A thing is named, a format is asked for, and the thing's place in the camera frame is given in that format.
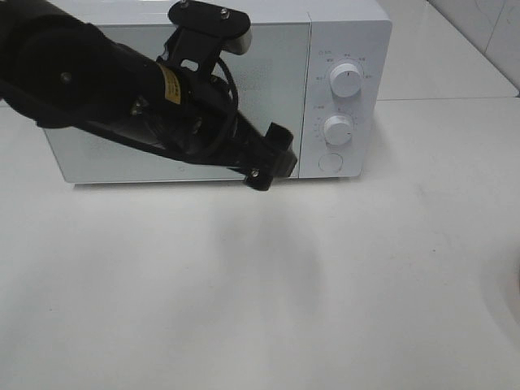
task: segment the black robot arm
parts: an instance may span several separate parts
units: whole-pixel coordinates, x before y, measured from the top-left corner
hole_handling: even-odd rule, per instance
[[[292,133],[272,123],[262,136],[249,123],[220,58],[247,51],[249,17],[185,0],[168,16],[176,29],[152,61],[46,0],[0,2],[0,96],[42,128],[76,127],[164,158],[227,167],[254,189],[290,176]]]

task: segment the white table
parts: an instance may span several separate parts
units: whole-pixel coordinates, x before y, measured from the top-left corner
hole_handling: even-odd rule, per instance
[[[356,180],[73,188],[0,109],[0,388],[520,384],[520,101],[379,102]]]

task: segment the white microwave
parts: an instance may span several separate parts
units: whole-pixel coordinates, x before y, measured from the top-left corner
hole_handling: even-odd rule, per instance
[[[175,27],[171,1],[54,0],[111,40],[156,59]],[[258,129],[276,122],[294,135],[294,178],[359,176],[392,23],[375,0],[218,0],[247,13],[247,54],[223,53],[240,110]],[[233,180],[223,167],[147,154],[76,128],[45,129],[63,177],[75,184]]]

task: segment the timer knob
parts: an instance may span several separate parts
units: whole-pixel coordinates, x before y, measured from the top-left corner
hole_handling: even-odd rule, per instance
[[[339,98],[348,98],[361,89],[362,71],[355,63],[342,63],[331,71],[332,92]]]
[[[334,115],[325,121],[323,135],[328,144],[344,145],[352,138],[354,123],[350,116]]]

